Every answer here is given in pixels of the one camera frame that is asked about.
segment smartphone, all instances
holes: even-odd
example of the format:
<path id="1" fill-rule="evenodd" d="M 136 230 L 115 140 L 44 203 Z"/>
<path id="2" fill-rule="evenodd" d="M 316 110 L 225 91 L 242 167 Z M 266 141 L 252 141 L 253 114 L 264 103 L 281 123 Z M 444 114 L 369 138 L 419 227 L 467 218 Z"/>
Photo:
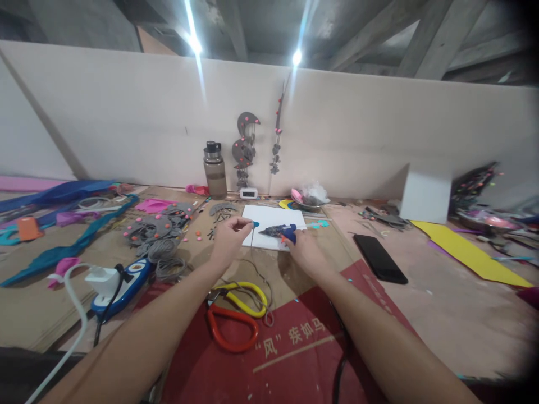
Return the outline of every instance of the smartphone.
<path id="1" fill-rule="evenodd" d="M 398 284 L 408 283 L 406 276 L 376 237 L 354 235 L 354 241 L 378 279 Z"/>

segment yellow scissors handle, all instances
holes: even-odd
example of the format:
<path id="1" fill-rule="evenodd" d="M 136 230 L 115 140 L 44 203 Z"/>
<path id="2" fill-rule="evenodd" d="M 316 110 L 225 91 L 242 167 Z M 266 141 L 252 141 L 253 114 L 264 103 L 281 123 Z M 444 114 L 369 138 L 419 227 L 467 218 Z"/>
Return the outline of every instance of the yellow scissors handle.
<path id="1" fill-rule="evenodd" d="M 256 286 L 254 283 L 250 282 L 232 282 L 229 284 L 224 284 L 222 286 L 217 286 L 215 289 L 227 289 L 227 290 L 233 290 L 238 289 L 238 285 L 242 288 L 251 289 L 253 290 L 259 297 L 262 303 L 264 304 L 262 306 L 261 311 L 254 311 L 250 307 L 248 307 L 245 303 L 243 303 L 236 295 L 234 295 L 232 292 L 228 292 L 226 294 L 226 297 L 234 302 L 234 304 L 239 308 L 242 309 L 244 312 L 249 314 L 251 317 L 255 318 L 262 318 L 266 314 L 266 307 L 268 306 L 268 300 L 266 298 L 266 295 L 264 292 L 262 292 L 262 289 L 260 289 L 258 286 Z"/>

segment hand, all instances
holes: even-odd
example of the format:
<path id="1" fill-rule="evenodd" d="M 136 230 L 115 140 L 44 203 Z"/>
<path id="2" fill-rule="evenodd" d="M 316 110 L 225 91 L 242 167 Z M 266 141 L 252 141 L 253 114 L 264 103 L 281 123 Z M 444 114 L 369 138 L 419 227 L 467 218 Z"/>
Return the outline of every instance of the hand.
<path id="1" fill-rule="evenodd" d="M 253 221 L 241 216 L 226 219 L 216 228 L 210 261 L 226 270 L 236 259 L 241 243 L 253 230 Z"/>
<path id="2" fill-rule="evenodd" d="M 319 271 L 329 268 L 329 264 L 320 251 L 318 244 L 314 237 L 305 230 L 296 230 L 294 232 L 296 236 L 296 245 L 292 243 L 288 238 L 285 239 L 285 244 L 290 249 L 290 254 L 294 261 L 311 276 Z"/>

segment plastic bag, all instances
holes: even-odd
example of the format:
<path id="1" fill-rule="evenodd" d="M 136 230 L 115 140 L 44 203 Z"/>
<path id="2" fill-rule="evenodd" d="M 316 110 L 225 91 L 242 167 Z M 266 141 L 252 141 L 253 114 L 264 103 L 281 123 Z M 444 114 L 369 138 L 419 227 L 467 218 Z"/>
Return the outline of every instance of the plastic bag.
<path id="1" fill-rule="evenodd" d="M 310 182 L 303 185 L 299 192 L 303 196 L 303 203 L 309 206 L 318 206 L 326 204 L 330 201 L 327 197 L 327 192 L 318 181 Z"/>

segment yellow foam sheet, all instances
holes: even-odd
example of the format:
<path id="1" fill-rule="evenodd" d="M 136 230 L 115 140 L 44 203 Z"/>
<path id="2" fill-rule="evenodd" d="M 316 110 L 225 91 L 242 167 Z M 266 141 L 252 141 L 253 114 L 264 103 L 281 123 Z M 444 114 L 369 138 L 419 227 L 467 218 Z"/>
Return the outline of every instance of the yellow foam sheet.
<path id="1" fill-rule="evenodd" d="M 432 241 L 481 278 L 488 281 L 507 283 L 513 286 L 533 286 L 510 269 L 494 261 L 486 252 L 474 246 L 464 237 L 458 235 L 443 224 L 416 221 L 412 221 L 412 223 L 428 234 Z"/>

